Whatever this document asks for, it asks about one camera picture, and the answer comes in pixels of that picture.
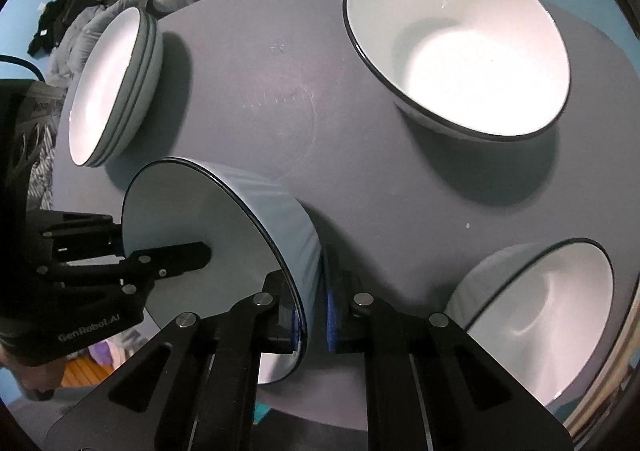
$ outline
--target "wooden floor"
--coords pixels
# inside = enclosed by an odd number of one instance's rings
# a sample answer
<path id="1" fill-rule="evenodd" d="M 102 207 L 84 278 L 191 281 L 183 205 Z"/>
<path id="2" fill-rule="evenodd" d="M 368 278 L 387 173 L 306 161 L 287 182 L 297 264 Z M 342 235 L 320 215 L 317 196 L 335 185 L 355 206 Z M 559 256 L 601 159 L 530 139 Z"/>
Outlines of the wooden floor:
<path id="1" fill-rule="evenodd" d="M 66 364 L 65 376 L 62 378 L 62 387 L 100 384 L 111 373 L 113 373 L 113 368 L 98 365 L 89 355 L 85 355 L 80 359 L 74 359 Z"/>

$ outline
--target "black cable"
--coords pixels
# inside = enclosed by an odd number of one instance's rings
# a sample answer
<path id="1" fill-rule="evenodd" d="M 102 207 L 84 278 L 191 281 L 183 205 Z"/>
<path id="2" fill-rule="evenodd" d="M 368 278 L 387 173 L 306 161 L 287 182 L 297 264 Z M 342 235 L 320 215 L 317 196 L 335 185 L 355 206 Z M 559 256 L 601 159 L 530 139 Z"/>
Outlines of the black cable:
<path id="1" fill-rule="evenodd" d="M 44 82 L 44 76 L 42 75 L 42 72 L 33 63 L 25 61 L 24 59 L 20 59 L 19 57 L 7 56 L 4 54 L 0 54 L 0 62 L 11 63 L 12 65 L 18 65 L 22 66 L 23 68 L 27 68 L 28 70 L 31 70 L 40 81 Z"/>

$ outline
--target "table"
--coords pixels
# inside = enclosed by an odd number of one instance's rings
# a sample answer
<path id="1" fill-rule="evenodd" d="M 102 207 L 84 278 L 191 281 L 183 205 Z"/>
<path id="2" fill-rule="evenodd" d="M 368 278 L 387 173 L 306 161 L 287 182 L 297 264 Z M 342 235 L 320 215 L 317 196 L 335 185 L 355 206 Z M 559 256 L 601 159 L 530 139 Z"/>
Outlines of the table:
<path id="1" fill-rule="evenodd" d="M 167 155 L 279 180 L 322 243 L 367 290 L 401 311 L 444 308 L 462 277 L 502 247 L 582 236 L 612 260 L 612 314 L 567 391 L 589 384 L 622 323 L 640 271 L 640 81 L 604 34 L 548 6 L 568 49 L 566 111 L 517 144 L 446 138 L 407 119 L 347 38 L 342 0 L 203 0 L 160 22 L 156 97 L 127 150 L 78 168 L 61 121 L 54 206 L 119 219 L 135 172 Z M 359 355 L 328 355 L 322 309 L 305 361 L 258 400 L 311 420 L 366 428 Z"/>

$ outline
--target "white bowl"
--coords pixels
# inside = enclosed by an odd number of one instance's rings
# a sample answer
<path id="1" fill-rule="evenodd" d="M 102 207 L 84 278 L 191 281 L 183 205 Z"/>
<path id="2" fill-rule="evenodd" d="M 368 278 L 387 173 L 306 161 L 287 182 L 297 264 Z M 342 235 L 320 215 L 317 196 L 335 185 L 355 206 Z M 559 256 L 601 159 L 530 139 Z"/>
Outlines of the white bowl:
<path id="1" fill-rule="evenodd" d="M 157 23 L 137 8 L 106 28 L 87 59 L 69 115 L 77 165 L 106 163 L 129 144 L 154 95 L 162 65 Z"/>
<path id="2" fill-rule="evenodd" d="M 192 241 L 212 250 L 206 267 L 161 279 L 146 309 L 164 327 L 182 312 L 209 317 L 259 292 L 283 269 L 298 310 L 300 347 L 262 354 L 258 381 L 286 377 L 306 349 L 319 276 L 320 243 L 302 206 L 281 186 L 218 164 L 166 158 L 133 179 L 122 206 L 125 253 Z"/>
<path id="3" fill-rule="evenodd" d="M 577 238 L 487 257 L 458 285 L 445 312 L 547 405 L 593 354 L 612 295 L 607 254 Z"/>
<path id="4" fill-rule="evenodd" d="M 538 0 L 344 0 L 344 20 L 364 62 L 421 124 L 523 140 L 562 112 L 569 61 Z"/>

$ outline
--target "metal screw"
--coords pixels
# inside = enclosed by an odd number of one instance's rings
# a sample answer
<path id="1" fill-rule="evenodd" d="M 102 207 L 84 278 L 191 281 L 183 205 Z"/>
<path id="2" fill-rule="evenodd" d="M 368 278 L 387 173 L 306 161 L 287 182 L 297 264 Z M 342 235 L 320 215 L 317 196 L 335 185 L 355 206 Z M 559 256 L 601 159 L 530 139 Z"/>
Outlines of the metal screw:
<path id="1" fill-rule="evenodd" d="M 258 292 L 254 296 L 254 303 L 257 304 L 257 306 L 270 305 L 271 301 L 273 301 L 273 296 L 268 292 Z"/>
<path id="2" fill-rule="evenodd" d="M 175 318 L 175 324 L 180 328 L 187 328 L 187 326 L 193 325 L 194 322 L 196 322 L 196 314 L 193 312 L 182 312 Z"/>
<path id="3" fill-rule="evenodd" d="M 369 306 L 373 303 L 373 296 L 367 292 L 359 292 L 353 296 L 353 300 L 356 302 L 356 305 Z"/>
<path id="4" fill-rule="evenodd" d="M 449 318 L 439 312 L 429 316 L 429 322 L 438 328 L 444 328 L 449 324 Z"/>
<path id="5" fill-rule="evenodd" d="M 124 287 L 122 287 L 122 291 L 127 295 L 135 294 L 136 290 L 136 286 L 132 285 L 131 283 L 127 283 Z"/>

